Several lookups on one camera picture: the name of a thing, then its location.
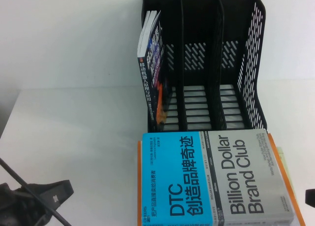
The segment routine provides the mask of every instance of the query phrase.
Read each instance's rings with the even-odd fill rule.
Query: black plastic file organizer
[[[142,23],[147,10],[161,10],[174,91],[164,131],[267,129],[256,88],[260,0],[143,0]]]

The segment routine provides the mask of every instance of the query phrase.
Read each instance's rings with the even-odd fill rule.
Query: white wall
[[[312,0],[262,0],[260,79],[315,78]],[[142,0],[0,0],[0,133],[20,89],[140,85]]]

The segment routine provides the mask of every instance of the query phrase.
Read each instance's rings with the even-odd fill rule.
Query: blue book cover
[[[143,135],[142,226],[288,224],[293,211],[265,130]]]

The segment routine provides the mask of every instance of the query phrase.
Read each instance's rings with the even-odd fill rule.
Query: printed title
[[[262,202],[259,198],[259,191],[256,185],[255,176],[251,170],[251,166],[245,142],[236,140],[232,145],[228,137],[219,135],[218,151],[222,152],[223,160],[221,168],[228,169],[226,177],[228,180],[229,191],[227,191],[228,203],[232,214],[260,214],[264,213]],[[232,171],[235,167],[243,168],[244,171]],[[247,196],[243,196],[240,188],[245,185]],[[244,203],[245,197],[249,199],[247,207]]]
[[[160,32],[161,32],[161,25],[160,25],[160,22],[158,22],[158,26],[156,27],[154,31],[152,42],[150,44],[150,49],[147,55],[148,68],[151,71],[153,84],[155,83],[155,80],[157,78],[161,58],[164,54],[163,42],[162,42],[162,38],[160,37],[161,36]]]
[[[168,186],[170,216],[183,216],[186,212],[192,216],[202,215],[202,197],[196,167],[198,160],[194,157],[193,138],[182,136],[179,142],[184,184]]]

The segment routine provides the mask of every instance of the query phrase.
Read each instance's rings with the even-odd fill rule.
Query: ventilation slot
[[[244,129],[245,125],[233,85],[220,85],[220,96],[226,121],[226,129]]]
[[[185,45],[185,71],[204,70],[206,43]]]
[[[172,90],[173,90],[172,98],[168,107],[167,117],[166,117],[163,131],[178,131],[179,130],[175,87],[172,87]]]
[[[245,69],[245,78],[244,78],[244,87],[239,87],[243,99],[246,104],[246,109],[250,122],[253,129],[264,128],[262,123],[262,118],[258,111],[257,106],[255,105],[255,92],[256,87],[255,83],[258,77],[258,61],[260,59],[260,50],[262,43],[262,26],[263,26],[263,16],[261,10],[258,9],[256,3],[254,6],[254,12],[252,13],[251,26],[248,32],[248,39],[246,41],[246,67]]]
[[[235,67],[238,41],[225,41],[222,44],[222,69]]]
[[[166,60],[170,71],[174,71],[174,45],[166,45]]]
[[[211,130],[211,120],[204,86],[184,87],[188,131]]]

